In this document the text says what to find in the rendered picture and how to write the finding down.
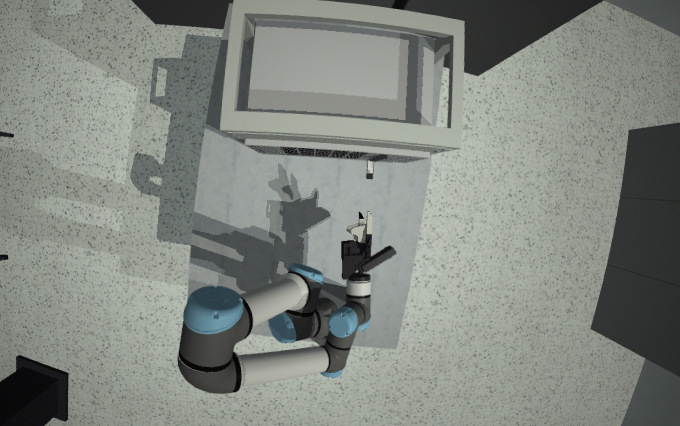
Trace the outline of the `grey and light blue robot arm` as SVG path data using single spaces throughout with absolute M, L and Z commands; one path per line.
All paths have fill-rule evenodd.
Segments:
M 339 377 L 356 332 L 370 326 L 371 281 L 347 280 L 346 304 L 338 308 L 332 300 L 318 298 L 323 279 L 320 271 L 292 263 L 280 282 L 240 295 L 222 286 L 195 290 L 183 313 L 178 351 L 183 377 L 195 388 L 215 394 L 316 373 Z M 315 337 L 326 339 L 325 345 L 245 355 L 233 352 L 253 326 L 267 320 L 281 343 Z

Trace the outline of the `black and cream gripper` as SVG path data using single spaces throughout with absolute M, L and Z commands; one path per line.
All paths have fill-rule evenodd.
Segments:
M 355 241 L 341 241 L 342 279 L 357 282 L 369 281 L 370 275 L 363 275 L 364 271 L 361 266 L 371 257 L 372 217 L 370 212 L 367 211 L 366 224 L 359 212 L 359 223 L 347 226 L 346 231 L 353 234 Z M 356 271 L 358 271 L 357 274 Z

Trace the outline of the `white server rack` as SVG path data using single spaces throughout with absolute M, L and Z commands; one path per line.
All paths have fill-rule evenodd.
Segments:
M 234 0 L 220 130 L 257 152 L 274 147 L 263 154 L 373 156 L 322 157 L 367 161 L 366 179 L 373 179 L 380 160 L 407 163 L 461 149 L 464 38 L 465 21 L 406 10 L 322 0 Z M 253 56 L 248 110 L 237 111 L 244 40 Z M 435 127 L 434 65 L 449 51 L 447 128 Z

